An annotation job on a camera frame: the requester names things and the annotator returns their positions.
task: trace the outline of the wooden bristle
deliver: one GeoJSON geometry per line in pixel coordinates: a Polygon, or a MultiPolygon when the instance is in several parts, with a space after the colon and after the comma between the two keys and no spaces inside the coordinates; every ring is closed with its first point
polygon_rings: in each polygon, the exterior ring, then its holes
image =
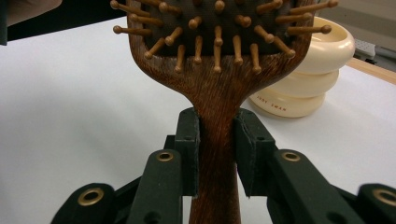
{"type": "Polygon", "coordinates": [[[220,60],[221,60],[221,46],[214,46],[214,58],[215,58],[215,67],[213,68],[213,71],[217,74],[221,73],[221,66],[220,66],[220,60]]]}
{"type": "Polygon", "coordinates": [[[195,37],[195,57],[194,57],[194,63],[200,64],[202,62],[201,58],[201,52],[202,52],[202,44],[203,44],[203,39],[200,35],[195,37]]]}
{"type": "Polygon", "coordinates": [[[234,0],[237,5],[242,5],[245,3],[245,0],[234,0]]]}
{"type": "Polygon", "coordinates": [[[271,34],[268,34],[264,28],[262,28],[262,26],[257,25],[254,27],[254,33],[256,33],[257,35],[261,36],[265,43],[271,44],[272,42],[274,42],[274,36],[271,34]]]}
{"type": "Polygon", "coordinates": [[[135,28],[122,28],[120,26],[113,27],[114,33],[117,35],[124,33],[128,35],[142,35],[142,36],[151,36],[152,31],[150,29],[135,29],[135,28]]]}
{"type": "Polygon", "coordinates": [[[248,28],[251,25],[251,18],[237,15],[235,16],[235,22],[236,24],[241,25],[244,28],[248,28]]]}
{"type": "Polygon", "coordinates": [[[215,46],[221,46],[223,44],[223,40],[221,38],[221,26],[215,27],[215,46]]]}
{"type": "Polygon", "coordinates": [[[181,14],[183,14],[183,11],[181,10],[180,7],[169,6],[165,2],[161,2],[158,8],[161,11],[161,13],[169,13],[176,17],[179,17],[181,16],[181,14]]]}
{"type": "Polygon", "coordinates": [[[256,13],[262,15],[265,12],[282,7],[282,4],[283,4],[282,0],[274,0],[273,2],[270,3],[261,4],[256,7],[256,13]]]}
{"type": "Polygon", "coordinates": [[[155,43],[155,45],[145,53],[145,59],[151,59],[152,56],[157,53],[165,45],[165,39],[162,37],[155,43]]]}
{"type": "Polygon", "coordinates": [[[141,22],[143,24],[152,24],[158,27],[163,27],[163,21],[151,17],[139,17],[136,14],[131,14],[129,19],[131,21],[141,22]]]}
{"type": "Polygon", "coordinates": [[[202,18],[200,16],[195,17],[189,21],[189,27],[192,30],[195,30],[202,22],[202,18]]]}
{"type": "Polygon", "coordinates": [[[292,16],[278,16],[275,19],[277,24],[292,23],[297,21],[308,21],[312,19],[312,14],[305,12],[303,15],[292,15],[292,16]]]}
{"type": "Polygon", "coordinates": [[[259,46],[257,44],[250,45],[250,54],[251,54],[251,61],[253,63],[252,72],[254,74],[259,74],[262,71],[262,68],[259,64],[259,46]]]}
{"type": "Polygon", "coordinates": [[[160,0],[136,0],[136,1],[151,7],[158,7],[158,5],[162,2],[160,0]]]}
{"type": "Polygon", "coordinates": [[[135,8],[135,7],[127,7],[123,4],[120,4],[119,2],[117,2],[116,0],[112,0],[110,1],[110,5],[112,8],[114,9],[119,9],[125,12],[130,12],[130,13],[134,13],[138,16],[142,16],[142,17],[149,17],[149,13],[147,11],[143,11],[140,10],[139,8],[135,8]]]}
{"type": "Polygon", "coordinates": [[[215,3],[215,13],[221,14],[224,8],[225,8],[225,3],[222,0],[217,0],[215,3]]]}
{"type": "Polygon", "coordinates": [[[181,73],[183,71],[183,64],[184,64],[184,54],[186,53],[186,47],[184,45],[179,45],[177,49],[177,61],[175,72],[181,73]]]}
{"type": "Polygon", "coordinates": [[[314,4],[305,7],[295,7],[290,10],[290,15],[304,14],[305,12],[313,12],[321,10],[326,7],[336,7],[338,6],[338,0],[329,0],[325,3],[314,4]]]}
{"type": "Polygon", "coordinates": [[[274,36],[274,44],[285,53],[287,58],[291,59],[296,55],[296,51],[294,49],[289,49],[289,47],[277,36],[274,36]]]}
{"type": "Polygon", "coordinates": [[[244,60],[242,59],[241,55],[241,36],[235,35],[233,37],[233,51],[235,55],[235,59],[233,60],[233,63],[236,65],[242,65],[244,60]]]}
{"type": "Polygon", "coordinates": [[[192,0],[192,3],[193,3],[196,7],[198,7],[198,6],[200,6],[200,5],[202,4],[202,0],[192,0]]]}
{"type": "Polygon", "coordinates": [[[175,40],[183,34],[183,28],[178,26],[172,34],[165,38],[165,44],[167,46],[172,46],[175,43],[175,40]]]}
{"type": "Polygon", "coordinates": [[[322,27],[289,27],[287,30],[288,35],[310,35],[314,33],[328,34],[332,31],[330,25],[324,25],[322,27]]]}

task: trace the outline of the wooden hairbrush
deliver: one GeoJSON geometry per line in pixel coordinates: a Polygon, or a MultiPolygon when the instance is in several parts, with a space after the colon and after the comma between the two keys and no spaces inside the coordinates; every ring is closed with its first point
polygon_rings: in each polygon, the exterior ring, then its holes
{"type": "Polygon", "coordinates": [[[336,0],[127,0],[136,64],[185,95],[200,118],[198,197],[190,223],[240,223],[233,118],[243,101],[289,74],[303,60],[313,13],[336,0]]]}

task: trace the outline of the white surface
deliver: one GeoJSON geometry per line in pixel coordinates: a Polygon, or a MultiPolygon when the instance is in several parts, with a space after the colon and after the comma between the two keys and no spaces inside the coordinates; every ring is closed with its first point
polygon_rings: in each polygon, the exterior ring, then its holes
{"type": "MultiPolygon", "coordinates": [[[[134,64],[106,21],[0,48],[0,223],[42,224],[76,189],[118,189],[175,133],[191,104],[134,64]]],[[[396,88],[349,67],[302,119],[257,112],[280,148],[303,152],[335,186],[396,187],[396,88]]],[[[244,223],[268,223],[264,198],[241,192],[244,223]]],[[[188,214],[188,199],[184,211],[188,214]]]]}

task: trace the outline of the cream plastic container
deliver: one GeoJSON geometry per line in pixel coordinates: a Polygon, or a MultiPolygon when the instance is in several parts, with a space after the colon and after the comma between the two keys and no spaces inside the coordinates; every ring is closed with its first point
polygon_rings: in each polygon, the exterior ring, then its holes
{"type": "Polygon", "coordinates": [[[313,34],[301,64],[287,77],[250,96],[259,108],[287,118],[304,117],[324,102],[337,81],[339,69],[355,52],[355,39],[341,25],[315,17],[314,26],[330,25],[326,35],[313,34]]]}

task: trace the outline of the metal grommet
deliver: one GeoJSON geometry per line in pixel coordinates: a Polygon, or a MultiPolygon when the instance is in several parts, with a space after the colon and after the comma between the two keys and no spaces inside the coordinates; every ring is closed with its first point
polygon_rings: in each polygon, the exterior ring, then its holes
{"type": "Polygon", "coordinates": [[[373,189],[373,194],[380,202],[396,207],[396,193],[386,189],[373,189]]]}
{"type": "Polygon", "coordinates": [[[81,206],[90,206],[102,200],[105,193],[102,189],[87,189],[78,197],[78,204],[81,206]]]}
{"type": "Polygon", "coordinates": [[[287,161],[299,161],[301,159],[300,156],[294,152],[284,152],[282,153],[282,157],[287,161]]]}
{"type": "Polygon", "coordinates": [[[173,154],[170,152],[161,152],[157,154],[157,160],[159,161],[171,161],[173,159],[173,154]]]}

